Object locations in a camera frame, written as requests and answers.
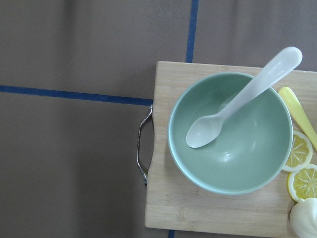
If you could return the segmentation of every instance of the spoon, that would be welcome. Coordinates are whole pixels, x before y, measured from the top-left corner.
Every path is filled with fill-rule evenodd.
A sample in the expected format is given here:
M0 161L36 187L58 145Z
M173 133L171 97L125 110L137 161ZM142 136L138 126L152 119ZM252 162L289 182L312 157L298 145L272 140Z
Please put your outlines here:
M304 131L306 136L309 138L314 148L317 150L317 134L312 127L302 105L298 101L295 93L289 87L282 87L278 91L279 95L285 102L290 114L293 119L297 122L300 128Z
M296 68L302 58L296 47L283 49L220 112L198 118L187 131L187 145L198 148L216 139L231 115Z

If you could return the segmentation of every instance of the silver handle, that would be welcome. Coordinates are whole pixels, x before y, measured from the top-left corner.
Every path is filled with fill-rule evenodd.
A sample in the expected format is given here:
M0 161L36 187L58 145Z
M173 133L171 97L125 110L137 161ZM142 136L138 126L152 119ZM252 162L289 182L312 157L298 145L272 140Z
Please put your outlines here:
M146 117L143 119L143 121L141 122L140 126L139 126L139 133L138 133L138 149L137 149L137 164L138 167L141 171L143 180L144 180L144 185L148 185L148 170L143 169L141 164L140 164L140 140L141 140L141 131L142 131L142 127L143 124L152 117L152 113L153 113L153 105L150 105L149 107L149 111L148 114L146 115Z

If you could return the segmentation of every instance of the white spoon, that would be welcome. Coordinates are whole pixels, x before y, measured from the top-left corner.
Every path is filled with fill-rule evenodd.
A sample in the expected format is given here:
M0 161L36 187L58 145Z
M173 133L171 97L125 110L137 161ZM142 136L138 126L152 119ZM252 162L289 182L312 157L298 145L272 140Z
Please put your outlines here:
M198 148L216 139L225 120L295 69L302 58L296 47L283 49L220 112L198 118L187 132L187 145Z

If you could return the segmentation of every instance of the wooden board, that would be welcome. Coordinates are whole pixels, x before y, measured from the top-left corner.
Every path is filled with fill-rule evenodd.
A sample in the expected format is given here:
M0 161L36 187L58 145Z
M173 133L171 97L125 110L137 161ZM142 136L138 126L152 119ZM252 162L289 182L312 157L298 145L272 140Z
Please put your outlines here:
M296 238L289 222L295 202L281 173L265 187L245 195L228 196L205 191L177 168L167 144L170 111L181 93L195 81L218 72L238 71L256 75L260 68L164 62L157 64L154 96L154 152L149 169L145 226L151 228ZM274 85L293 89L312 125L317 129L317 73L293 71ZM300 130L294 122L294 129ZM316 164L314 150L312 163Z

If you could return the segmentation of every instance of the blue stripe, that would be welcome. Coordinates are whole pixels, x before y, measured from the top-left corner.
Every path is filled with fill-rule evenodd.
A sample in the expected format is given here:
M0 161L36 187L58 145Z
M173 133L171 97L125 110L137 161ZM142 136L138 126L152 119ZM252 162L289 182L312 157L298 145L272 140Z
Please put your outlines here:
M187 39L186 63L193 62L199 0L192 0Z
M168 230L168 238L174 238L175 231L174 230Z
M66 92L66 91L57 91L57 90L49 90L49 89L13 87L13 86L4 86L4 85L0 85L0 92L28 94L28 95L56 97L56 98L80 99L80 100L98 101L98 102L133 104L133 105L143 105L143 106L149 106L153 103L152 99L144 99L144 98L129 98L129 97L110 96L110 95L103 95L103 94L77 93L77 92Z

